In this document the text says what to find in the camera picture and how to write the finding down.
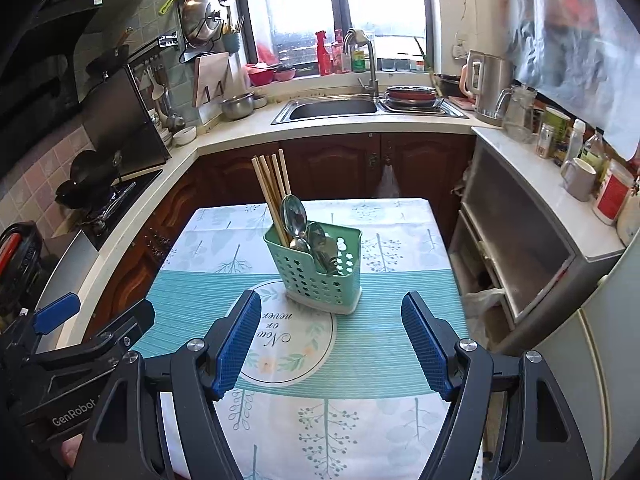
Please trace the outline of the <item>person's right hand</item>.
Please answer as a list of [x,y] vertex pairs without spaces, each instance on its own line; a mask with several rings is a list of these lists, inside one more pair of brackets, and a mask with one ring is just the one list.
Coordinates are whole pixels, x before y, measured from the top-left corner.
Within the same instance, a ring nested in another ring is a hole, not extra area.
[[82,435],[78,434],[77,436],[73,436],[65,440],[61,444],[61,455],[66,465],[69,466],[70,468],[75,467],[81,442],[82,442]]

